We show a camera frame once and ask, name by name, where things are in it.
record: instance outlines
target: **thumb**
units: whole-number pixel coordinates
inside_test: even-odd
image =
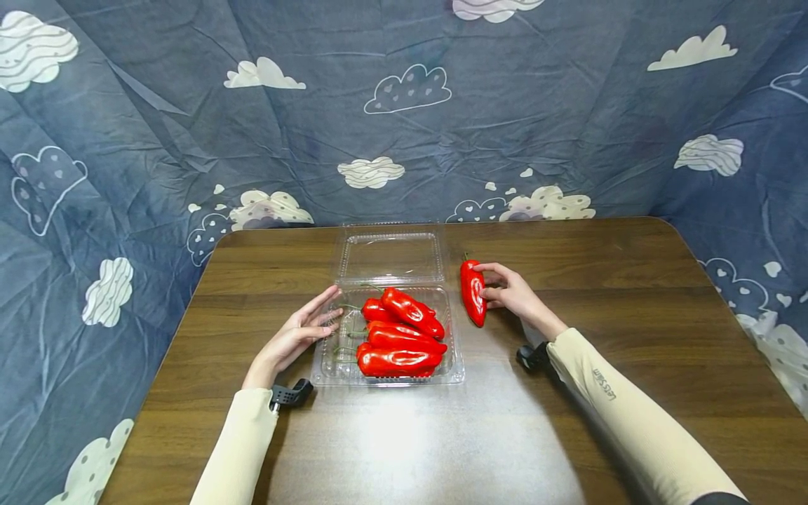
[[[502,300],[502,288],[485,288],[480,292],[480,296],[486,300]]]

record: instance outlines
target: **red pepper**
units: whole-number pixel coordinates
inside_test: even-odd
[[[368,343],[377,349],[437,352],[441,355],[448,349],[446,344],[408,326],[381,321],[368,324]]]
[[[396,288],[385,289],[381,294],[381,306],[398,316],[403,322],[415,326],[416,330],[425,335],[435,337],[438,340],[446,335],[440,321],[423,309],[422,303],[416,301],[405,292]]]
[[[429,305],[427,305],[427,304],[425,304],[425,303],[421,303],[421,302],[420,302],[420,301],[418,301],[418,300],[416,300],[416,301],[415,301],[415,303],[417,303],[417,304],[419,305],[419,307],[421,307],[421,310],[423,310],[423,311],[424,311],[424,312],[426,312],[427,314],[429,314],[429,315],[431,315],[431,316],[434,316],[435,314],[437,314],[437,312],[435,312],[435,309],[433,309],[433,308],[432,308],[432,307],[430,307]]]
[[[356,349],[359,370],[368,377],[429,377],[442,359],[437,352],[376,349],[367,342]]]
[[[487,302],[480,294],[486,287],[486,282],[482,273],[473,268],[479,264],[476,259],[468,259],[466,255],[466,261],[460,266],[460,286],[466,313],[474,324],[482,328],[486,321]]]
[[[381,306],[381,301],[378,298],[368,298],[368,301],[362,306],[362,316],[365,321],[399,321],[394,314],[391,314]]]

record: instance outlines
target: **black clip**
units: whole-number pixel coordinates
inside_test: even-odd
[[[550,357],[547,355],[547,342],[542,342],[535,349],[529,345],[524,345],[516,350],[516,361],[529,372],[541,370],[550,364]]]
[[[272,400],[270,403],[301,406],[309,398],[312,391],[314,391],[314,386],[309,379],[300,379],[292,389],[275,384],[272,386]]]

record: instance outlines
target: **beige arm sleeve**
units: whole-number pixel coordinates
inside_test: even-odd
[[[709,454],[575,329],[547,346],[561,379],[601,417],[631,467],[666,505],[723,491],[745,498]]]
[[[269,389],[236,393],[191,505],[252,503],[255,483],[278,422],[278,414],[269,410],[271,398]]]

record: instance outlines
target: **wrinkled fabric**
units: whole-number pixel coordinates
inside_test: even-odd
[[[6,2],[0,503],[100,496],[240,229],[660,216],[807,412],[805,9]]]

